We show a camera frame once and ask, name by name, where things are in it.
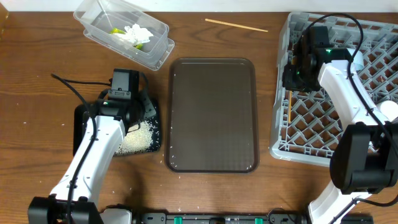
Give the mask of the wooden chopstick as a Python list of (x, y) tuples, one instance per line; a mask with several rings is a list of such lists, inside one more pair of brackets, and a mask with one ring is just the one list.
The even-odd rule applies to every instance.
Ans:
[(214, 23), (214, 24), (220, 24), (220, 25), (224, 25), (224, 26), (230, 26), (230, 27), (237, 27), (240, 29), (247, 29), (247, 30), (254, 30), (254, 31), (258, 31), (258, 32), (268, 32), (268, 30), (264, 30), (264, 29), (259, 29), (259, 28), (255, 28), (255, 27), (249, 27), (249, 26), (243, 26), (243, 25), (239, 25), (239, 24), (233, 24), (230, 22), (223, 22), (223, 21), (217, 21), (214, 19), (205, 19), (206, 22), (210, 22), (210, 23)]
[(292, 91), (289, 91), (288, 124), (292, 121)]

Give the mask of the light blue rice bowl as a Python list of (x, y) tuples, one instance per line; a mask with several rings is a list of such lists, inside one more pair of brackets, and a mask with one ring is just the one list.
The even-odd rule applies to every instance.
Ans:
[(361, 71), (364, 68), (363, 53), (361, 51), (358, 51), (357, 54), (354, 56), (353, 64), (356, 71)]

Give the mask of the yellow green snack wrapper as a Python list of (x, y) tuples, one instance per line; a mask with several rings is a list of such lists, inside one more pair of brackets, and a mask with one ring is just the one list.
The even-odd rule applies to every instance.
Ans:
[(139, 42), (136, 34), (133, 33), (132, 30), (125, 32), (123, 30), (114, 28), (110, 34), (113, 35), (114, 38), (118, 40), (126, 49), (133, 47), (135, 49), (141, 50), (143, 48), (143, 44)]

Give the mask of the white tissue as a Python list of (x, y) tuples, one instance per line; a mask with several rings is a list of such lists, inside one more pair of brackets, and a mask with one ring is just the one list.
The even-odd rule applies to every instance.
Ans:
[(146, 44), (150, 42), (150, 38), (154, 36), (151, 31), (138, 24), (125, 26), (123, 30), (114, 28), (110, 35), (128, 47)]

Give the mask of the brown serving tray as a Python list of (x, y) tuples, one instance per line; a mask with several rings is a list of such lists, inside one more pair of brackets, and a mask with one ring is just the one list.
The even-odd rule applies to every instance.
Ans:
[(259, 165), (256, 73), (246, 58), (170, 66), (165, 164), (177, 173), (249, 174)]

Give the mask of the clear plastic bin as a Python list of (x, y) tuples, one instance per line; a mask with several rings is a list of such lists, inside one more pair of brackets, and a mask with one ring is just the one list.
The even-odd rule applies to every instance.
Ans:
[[(126, 1), (86, 0), (73, 16), (84, 26), (87, 38), (153, 71), (163, 66), (175, 47), (175, 42), (168, 37), (167, 24)], [(152, 33), (140, 49), (112, 33), (136, 24)]]

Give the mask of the white cup green inside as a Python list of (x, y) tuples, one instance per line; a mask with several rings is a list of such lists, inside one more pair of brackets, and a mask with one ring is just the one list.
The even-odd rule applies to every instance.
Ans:
[(386, 100), (378, 103), (376, 106), (379, 109), (379, 111), (388, 118), (390, 122), (392, 123), (397, 122), (398, 104), (396, 102), (391, 100)]

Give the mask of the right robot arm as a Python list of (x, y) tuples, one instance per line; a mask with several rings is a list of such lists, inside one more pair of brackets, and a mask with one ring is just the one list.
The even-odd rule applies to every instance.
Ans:
[(331, 180), (320, 196), (307, 207), (308, 223), (341, 223), (359, 202), (397, 183), (397, 116), (391, 108), (381, 111), (369, 97), (358, 72), (363, 55), (356, 49), (299, 47), (293, 63), (284, 67), (282, 85), (293, 91), (323, 88), (335, 107), (343, 135), (330, 160)]

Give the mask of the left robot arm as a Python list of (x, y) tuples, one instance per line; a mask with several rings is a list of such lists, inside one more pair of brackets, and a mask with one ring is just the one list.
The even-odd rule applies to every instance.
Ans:
[(114, 156), (154, 152), (161, 144), (159, 106), (147, 90), (105, 89), (93, 103), (75, 109), (75, 154), (48, 197), (34, 197), (29, 223), (138, 223), (124, 205), (97, 209), (100, 191)]

